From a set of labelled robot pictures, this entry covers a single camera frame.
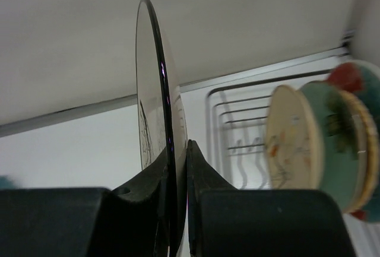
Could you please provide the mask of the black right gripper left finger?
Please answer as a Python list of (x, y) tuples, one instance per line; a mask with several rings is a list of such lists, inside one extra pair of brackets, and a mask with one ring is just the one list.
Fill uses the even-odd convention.
[(167, 252), (167, 152), (120, 187), (1, 191), (2, 256), (156, 256)]

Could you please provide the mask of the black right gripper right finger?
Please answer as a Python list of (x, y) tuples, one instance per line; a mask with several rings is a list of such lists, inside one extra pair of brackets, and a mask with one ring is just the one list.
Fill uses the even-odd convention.
[(333, 199), (316, 190), (238, 190), (188, 142), (192, 256), (354, 256)]

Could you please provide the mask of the beige plate bird painting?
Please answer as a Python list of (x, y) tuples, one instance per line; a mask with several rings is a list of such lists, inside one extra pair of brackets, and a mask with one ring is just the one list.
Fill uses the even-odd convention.
[(306, 97), (289, 85), (271, 95), (265, 132), (273, 189), (317, 189), (324, 171), (324, 146)]

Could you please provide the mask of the pale green glass plate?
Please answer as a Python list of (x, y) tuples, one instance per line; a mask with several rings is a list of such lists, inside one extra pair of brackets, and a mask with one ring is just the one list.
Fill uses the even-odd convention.
[(366, 156), (360, 152), (358, 120), (341, 91), (324, 81), (311, 81), (299, 91), (306, 97), (324, 142), (324, 171), (319, 189), (335, 200), (343, 213), (354, 211), (366, 176)]

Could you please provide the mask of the woven bamboo plate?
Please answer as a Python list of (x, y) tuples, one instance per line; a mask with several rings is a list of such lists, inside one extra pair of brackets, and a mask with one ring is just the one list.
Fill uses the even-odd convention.
[(346, 213), (361, 210), (371, 199), (378, 185), (379, 136), (368, 108), (354, 94), (341, 90), (354, 123), (356, 154), (359, 159), (358, 180), (354, 197)]

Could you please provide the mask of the red plate teal flower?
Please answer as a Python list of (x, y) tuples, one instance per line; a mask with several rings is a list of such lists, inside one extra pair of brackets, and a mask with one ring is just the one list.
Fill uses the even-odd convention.
[(379, 68), (352, 60), (336, 66), (327, 82), (343, 90), (350, 103), (359, 107), (366, 127), (367, 173), (360, 205), (351, 215), (367, 223), (379, 223)]

